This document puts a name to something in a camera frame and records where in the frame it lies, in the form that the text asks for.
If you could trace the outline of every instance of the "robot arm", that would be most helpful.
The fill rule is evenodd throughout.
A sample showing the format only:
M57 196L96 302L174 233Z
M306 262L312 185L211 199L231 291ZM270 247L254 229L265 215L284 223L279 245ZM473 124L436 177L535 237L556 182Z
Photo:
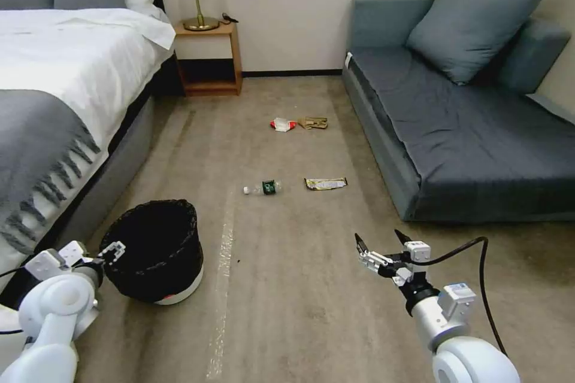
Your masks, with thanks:
M113 243L108 252L116 261L125 247ZM98 316L95 294L102 284L103 264L109 258L84 256L81 243L72 241L59 252L46 250L25 268L42 281L20 305L19 323L34 340L0 376L0 383L72 383L78 357L72 341Z
M381 255L355 235L359 260L384 278L391 278L405 297L405 308L433 355L437 383L519 383L513 363L490 343L469 337L468 316L476 295L465 283L434 288L426 279L431 247L396 231L403 252Z

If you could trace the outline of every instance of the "white bed sheet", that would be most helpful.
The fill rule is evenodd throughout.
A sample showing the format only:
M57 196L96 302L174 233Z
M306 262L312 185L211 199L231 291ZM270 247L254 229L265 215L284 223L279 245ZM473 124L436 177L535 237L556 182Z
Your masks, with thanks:
M60 207L34 195L47 223L40 226L30 216L24 222L38 238L108 158L108 144L128 106L171 56L174 36L170 24L130 10L0 11L0 89L40 90L58 97L102 149L92 165L70 154L83 176L67 190ZM0 272L25 257L0 239ZM0 290L8 281L0 279Z

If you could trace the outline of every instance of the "tape strip on floor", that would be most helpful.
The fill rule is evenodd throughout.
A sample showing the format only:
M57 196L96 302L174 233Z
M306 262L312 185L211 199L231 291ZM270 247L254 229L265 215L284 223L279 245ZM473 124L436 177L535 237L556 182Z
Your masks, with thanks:
M216 327L210 339L210 364L206 379L218 380L222 375L223 344L226 332L228 314L229 266L232 259L234 244L234 191L228 190L223 216L222 244L220 246L219 262L216 275Z

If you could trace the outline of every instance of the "black cable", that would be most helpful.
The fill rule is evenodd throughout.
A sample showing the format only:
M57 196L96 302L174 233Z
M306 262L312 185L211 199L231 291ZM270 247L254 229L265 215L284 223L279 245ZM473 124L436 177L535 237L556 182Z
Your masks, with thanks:
M22 268L23 268L23 266L19 266L17 268L10 269L9 271L3 272L2 274L0 274L0 278L2 278L3 276L6 276L6 275L10 275L11 273L15 273L16 271L21 270ZM22 329L16 329L13 331L0 331L0 335L13 335L16 333L21 333L21 332L24 332L24 331Z
M495 340L497 341L497 345L499 346L499 350L507 356L507 351L505 351L505 347L503 347L503 342L501 341L501 337L499 336L499 332L495 327L495 321L493 320L493 315L491 314L491 308L489 307L489 301L487 300L487 292L485 290L485 258L487 258L487 247L489 246L489 239L485 236L480 236L479 238L473 239L472 241L464 244L455 250L450 251L449 253L444 254L437 259L430 260L428 262L414 262L409 259L409 263L413 263L418 266L431 266L435 265L436 263L441 263L456 254L461 253L462 251L467 250L468 248L473 247L474 245L479 244L480 242L483 243L481 248L481 257L479 258L479 289L481 290L481 298L483 300L483 306L485 307L485 313L487 314L487 319L489 320L489 325L491 326L491 331L495 336Z
M16 272L17 270L21 270L22 268L23 268L23 266L19 266L17 268L10 269L9 271L3 272L2 274L0 274L0 278L2 278L3 276L10 275L11 273Z

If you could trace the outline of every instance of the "plastic bottle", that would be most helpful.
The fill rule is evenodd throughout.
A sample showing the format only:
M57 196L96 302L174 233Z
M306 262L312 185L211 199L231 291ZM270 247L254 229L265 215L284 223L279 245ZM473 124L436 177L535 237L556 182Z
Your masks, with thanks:
M244 194L255 194L263 196L268 194L277 194L282 190L282 183L276 180L263 181L254 187L244 187Z

